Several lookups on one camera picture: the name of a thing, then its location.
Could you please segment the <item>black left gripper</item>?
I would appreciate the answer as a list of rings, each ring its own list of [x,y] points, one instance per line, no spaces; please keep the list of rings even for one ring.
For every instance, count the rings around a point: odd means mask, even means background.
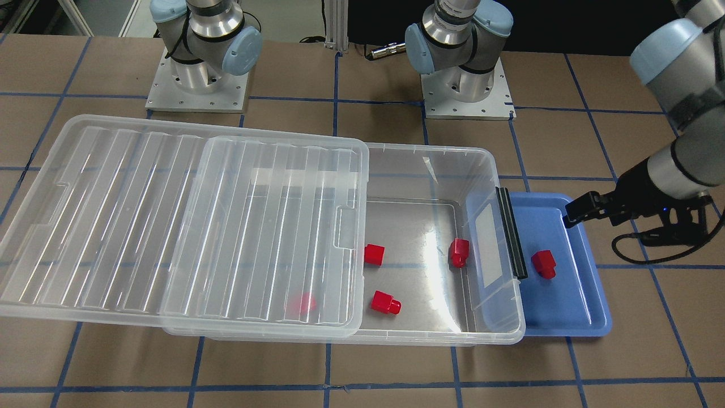
[[[663,193],[652,180],[649,160],[643,160],[621,175],[613,191],[589,191],[565,206],[564,226],[574,227],[591,219],[609,219],[613,226],[639,217],[662,214],[676,207],[680,199]]]

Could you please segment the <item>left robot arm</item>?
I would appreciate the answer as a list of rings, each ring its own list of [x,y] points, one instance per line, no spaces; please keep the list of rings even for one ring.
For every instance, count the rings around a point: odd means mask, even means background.
[[[567,204],[568,228],[590,219],[614,226],[691,212],[723,184],[723,2],[675,1],[676,20],[634,47],[630,65],[681,137],[628,170],[611,193]],[[420,74],[450,70],[483,80],[514,33],[515,13],[497,1],[435,1],[406,28],[407,58]]]

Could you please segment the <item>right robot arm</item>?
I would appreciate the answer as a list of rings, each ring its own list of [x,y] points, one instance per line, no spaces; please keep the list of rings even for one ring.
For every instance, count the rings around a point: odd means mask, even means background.
[[[236,1],[152,1],[150,13],[181,90],[213,92],[225,78],[251,72],[261,56],[261,32]]]

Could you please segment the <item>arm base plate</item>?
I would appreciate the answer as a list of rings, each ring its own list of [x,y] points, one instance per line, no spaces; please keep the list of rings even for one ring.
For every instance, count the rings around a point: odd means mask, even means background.
[[[161,52],[145,107],[157,112],[243,113],[250,74],[215,72],[207,63],[185,65]]]
[[[425,116],[437,120],[517,118],[501,59],[494,70],[473,74],[458,67],[420,76]]]

